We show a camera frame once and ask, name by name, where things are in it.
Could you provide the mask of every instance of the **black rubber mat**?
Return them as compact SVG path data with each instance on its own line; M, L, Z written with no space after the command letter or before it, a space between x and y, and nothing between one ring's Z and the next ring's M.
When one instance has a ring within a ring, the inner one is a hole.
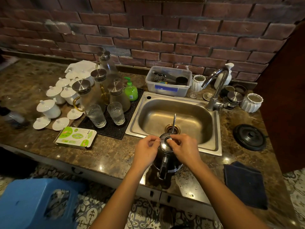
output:
M97 131L97 134L99 135L113 137L120 140L123 139L127 126L132 118L133 113L135 112L135 108L137 107L143 92L144 92L143 89L138 88L138 99L130 102L131 103L130 109L124 113L125 116L124 124L116 125L106 109L106 111L104 112L104 116L107 121L105 127L102 128L95 127L92 121L90 121L88 117L85 117L78 127L94 129L95 131Z

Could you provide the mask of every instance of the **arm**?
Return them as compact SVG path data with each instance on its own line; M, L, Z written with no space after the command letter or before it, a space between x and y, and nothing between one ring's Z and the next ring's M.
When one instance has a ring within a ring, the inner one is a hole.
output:
M172 135L167 140L178 160L185 164L194 174L224 228L269 228L257 218L243 203L223 184L201 160L196 139L186 134Z
M159 145L157 136L150 135L139 141L135 146L132 166L90 229L125 227L135 192L145 170L154 161Z

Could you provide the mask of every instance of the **white soap dispenser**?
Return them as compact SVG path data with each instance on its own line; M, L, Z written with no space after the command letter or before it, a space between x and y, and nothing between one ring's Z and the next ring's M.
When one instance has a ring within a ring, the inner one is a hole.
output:
M226 65L226 67L229 69L229 74L228 74L228 78L226 79L226 81L224 82L224 85L223 85L223 87L225 87L225 86L227 86L229 83L230 83L230 81L231 81L231 79L232 79L232 75L231 75L231 68L232 67L234 67L234 63L226 63L225 64ZM219 86L219 84L220 84L220 81L221 81L221 79L222 79L222 76L223 76L223 73L221 73L221 74L219 74L218 75L218 77L217 77L217 79L216 79L216 81L215 81L215 84L214 84L214 88L215 89L217 89L218 88L218 86Z

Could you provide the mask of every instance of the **drawer handle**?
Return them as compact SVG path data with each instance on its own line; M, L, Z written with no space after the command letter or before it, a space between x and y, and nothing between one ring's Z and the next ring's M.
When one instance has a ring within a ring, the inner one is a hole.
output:
M82 171L80 171L79 173L75 172L75 168L74 168L74 167L71 167L71 169L72 169L72 172L75 173L75 174L78 174L78 175L79 175L79 174L83 174Z

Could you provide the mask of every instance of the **marble countertop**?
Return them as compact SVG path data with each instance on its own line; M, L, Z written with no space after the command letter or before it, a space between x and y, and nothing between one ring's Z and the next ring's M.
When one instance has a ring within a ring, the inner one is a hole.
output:
M58 77L64 77L66 65L20 59L16 64L1 71L0 97L2 105L24 115L31 124L40 114L36 106L41 99L46 99L45 91L55 85ZM126 74L138 88L147 90L145 76ZM212 88L202 92L214 92ZM78 126L81 119L73 122ZM58 135L50 129L35 130L32 126L15 130L1 120L0 143L21 150L60 160L81 168L123 178L133 160L135 144L139 138L125 135L122 140L97 135L91 150L81 150L57 146L53 143ZM276 160L269 138L267 147L261 152L253 152L242 148L233 138L232 130L238 124L250 124L267 135L260 112L249 114L239 107L233 110L220 110L220 130L223 156L217 157L200 153L202 160L208 164L215 175L224 180L223 164L234 161L242 162L260 170L264 177L265 189L269 202L268 210L250 209L264 221L284 228L298 228L297 219L284 184L280 167ZM183 167L171 180L161 182L155 171L150 168L141 180L141 184L164 192L182 196L195 201L209 203L198 181Z

